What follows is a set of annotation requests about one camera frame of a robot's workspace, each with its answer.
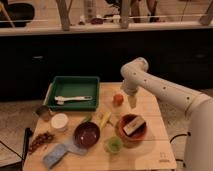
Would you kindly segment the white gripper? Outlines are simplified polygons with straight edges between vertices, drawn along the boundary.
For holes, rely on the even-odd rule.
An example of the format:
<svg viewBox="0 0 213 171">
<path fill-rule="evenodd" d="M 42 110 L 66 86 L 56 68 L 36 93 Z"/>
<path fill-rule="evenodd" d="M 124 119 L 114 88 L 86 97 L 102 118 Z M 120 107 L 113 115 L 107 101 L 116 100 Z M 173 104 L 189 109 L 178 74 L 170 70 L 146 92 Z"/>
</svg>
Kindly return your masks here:
<svg viewBox="0 0 213 171">
<path fill-rule="evenodd" d="M 127 95 L 129 106 L 134 109 L 137 104 L 136 93 L 138 92 L 138 88 L 124 80 L 122 82 L 121 89 Z"/>
</svg>

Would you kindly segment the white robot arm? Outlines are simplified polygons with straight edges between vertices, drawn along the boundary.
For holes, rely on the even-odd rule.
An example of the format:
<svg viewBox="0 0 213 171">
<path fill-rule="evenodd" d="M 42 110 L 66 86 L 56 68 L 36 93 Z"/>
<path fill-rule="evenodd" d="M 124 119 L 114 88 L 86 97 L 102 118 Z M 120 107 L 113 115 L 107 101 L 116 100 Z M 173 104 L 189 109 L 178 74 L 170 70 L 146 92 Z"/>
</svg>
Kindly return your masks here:
<svg viewBox="0 0 213 171">
<path fill-rule="evenodd" d="M 134 96 L 139 87 L 182 110 L 189 117 L 183 171 L 213 171 L 213 97 L 153 76 L 148 62 L 138 57 L 121 67 L 122 90 Z"/>
</svg>

